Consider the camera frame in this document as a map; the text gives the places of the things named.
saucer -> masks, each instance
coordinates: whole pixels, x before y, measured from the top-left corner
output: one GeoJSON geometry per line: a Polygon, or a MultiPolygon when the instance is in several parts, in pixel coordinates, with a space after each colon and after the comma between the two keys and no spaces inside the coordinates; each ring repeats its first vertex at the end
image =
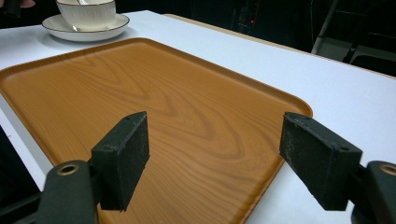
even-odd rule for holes
{"type": "Polygon", "coordinates": [[[106,29],[97,31],[76,31],[73,26],[67,23],[62,15],[56,15],[45,19],[42,22],[47,31],[61,39],[72,41],[97,41],[104,40],[122,34],[128,26],[129,18],[117,14],[116,19],[107,26],[106,29]]]}

hand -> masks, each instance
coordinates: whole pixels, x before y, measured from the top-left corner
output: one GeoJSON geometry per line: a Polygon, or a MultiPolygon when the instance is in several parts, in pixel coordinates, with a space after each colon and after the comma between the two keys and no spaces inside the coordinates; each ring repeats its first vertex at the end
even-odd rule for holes
{"type": "MultiPolygon", "coordinates": [[[[3,6],[5,0],[0,0],[0,7],[3,6]]],[[[34,0],[22,0],[21,1],[21,7],[32,7],[35,5],[34,0]]]]}

wooden tray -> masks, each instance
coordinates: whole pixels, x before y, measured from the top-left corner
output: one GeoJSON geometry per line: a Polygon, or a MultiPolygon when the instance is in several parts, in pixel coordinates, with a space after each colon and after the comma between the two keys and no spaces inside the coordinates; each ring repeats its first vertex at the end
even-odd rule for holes
{"type": "Polygon", "coordinates": [[[105,223],[244,222],[282,164],[283,114],[312,116],[292,95],[142,38],[9,67],[0,82],[54,165],[86,161],[121,118],[148,112],[147,168],[127,212],[101,211],[105,223]]]}

bowl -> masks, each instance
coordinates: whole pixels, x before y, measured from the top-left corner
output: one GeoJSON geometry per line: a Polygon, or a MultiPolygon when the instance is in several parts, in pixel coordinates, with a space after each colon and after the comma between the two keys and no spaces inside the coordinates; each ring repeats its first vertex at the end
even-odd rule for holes
{"type": "Polygon", "coordinates": [[[101,31],[116,19],[115,0],[57,0],[64,20],[76,31],[101,31]]]}

table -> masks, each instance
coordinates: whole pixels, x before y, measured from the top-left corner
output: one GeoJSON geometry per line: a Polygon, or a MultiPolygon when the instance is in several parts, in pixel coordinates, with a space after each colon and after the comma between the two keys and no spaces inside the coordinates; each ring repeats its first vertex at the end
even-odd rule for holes
{"type": "MultiPolygon", "coordinates": [[[[131,22],[115,38],[73,43],[41,26],[0,30],[0,69],[125,38],[145,37],[188,52],[302,98],[314,119],[364,151],[361,164],[396,162],[396,79],[350,65],[185,22],[149,11],[126,13],[131,22]]],[[[0,125],[42,189],[51,168],[4,98],[0,125]]],[[[350,223],[350,211],[326,212],[283,165],[248,223],[350,223]]]]}

